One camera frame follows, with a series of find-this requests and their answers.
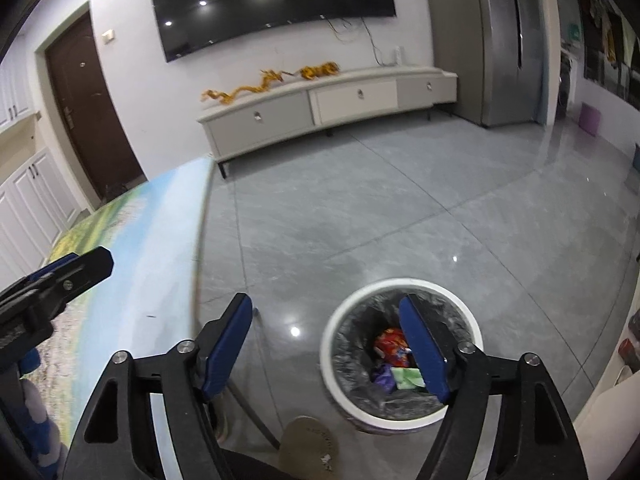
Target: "brown door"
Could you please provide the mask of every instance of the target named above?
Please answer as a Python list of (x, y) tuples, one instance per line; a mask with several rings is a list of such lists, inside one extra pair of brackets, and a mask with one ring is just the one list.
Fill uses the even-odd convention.
[(142, 175), (102, 76), (87, 13), (46, 51), (49, 76), (71, 144), (104, 198)]

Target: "cabinet drawer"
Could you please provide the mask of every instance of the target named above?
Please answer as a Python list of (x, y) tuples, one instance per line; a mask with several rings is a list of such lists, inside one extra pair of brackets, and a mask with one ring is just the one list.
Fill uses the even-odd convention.
[(398, 78), (398, 105), (401, 110), (427, 108), (436, 103), (455, 102), (458, 78), (419, 75)]
[(398, 109), (395, 79), (335, 85), (310, 94), (321, 124)]
[(274, 137), (314, 126), (306, 92), (242, 108), (206, 123), (215, 143), (216, 158), (237, 155)]

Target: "blue gripper pad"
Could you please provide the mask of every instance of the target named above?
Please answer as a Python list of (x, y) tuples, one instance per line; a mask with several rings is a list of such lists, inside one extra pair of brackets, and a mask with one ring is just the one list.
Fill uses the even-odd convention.
[(53, 272), (58, 267), (62, 267), (69, 262), (72, 262), (78, 257), (76, 253), (69, 253), (66, 256), (62, 256), (62, 258), (57, 259), (55, 262), (51, 262), (48, 266), (42, 267), (40, 270), (36, 270), (33, 274), (29, 275), (30, 282), (36, 282), (42, 276), (44, 276), (47, 272)]
[(408, 296), (400, 301), (400, 326), (414, 354), (415, 362), (420, 368), (424, 385), (444, 404), (451, 394), (447, 384), (446, 363), (429, 329), (422, 322), (413, 301)]
[(254, 306), (251, 298), (245, 296), (207, 359), (205, 380), (202, 385), (202, 393), (207, 400), (211, 400), (225, 389), (231, 370), (249, 332), (253, 315)]

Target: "purple stool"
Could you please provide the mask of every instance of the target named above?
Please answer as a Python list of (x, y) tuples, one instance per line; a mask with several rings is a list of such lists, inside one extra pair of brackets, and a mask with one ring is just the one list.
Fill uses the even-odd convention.
[(601, 116), (602, 114), (599, 110), (596, 110), (593, 106), (589, 106), (587, 103), (582, 103), (578, 126), (580, 126), (589, 135), (595, 137), (598, 135)]

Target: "chair leg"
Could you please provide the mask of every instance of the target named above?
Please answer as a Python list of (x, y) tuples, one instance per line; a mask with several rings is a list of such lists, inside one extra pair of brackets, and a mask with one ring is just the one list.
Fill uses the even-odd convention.
[(262, 419), (258, 416), (257, 413), (254, 412), (254, 409), (249, 406), (249, 403), (244, 398), (244, 395), (240, 393), (236, 384), (229, 379), (226, 382), (226, 387), (231, 392), (231, 395), (234, 396), (234, 399), (238, 402), (240, 407), (244, 410), (244, 412), (251, 419), (252, 423), (255, 424), (255, 427), (260, 430), (260, 433), (264, 435), (264, 437), (269, 441), (269, 443), (275, 448), (280, 449), (280, 441), (274, 436), (273, 433), (267, 428)]

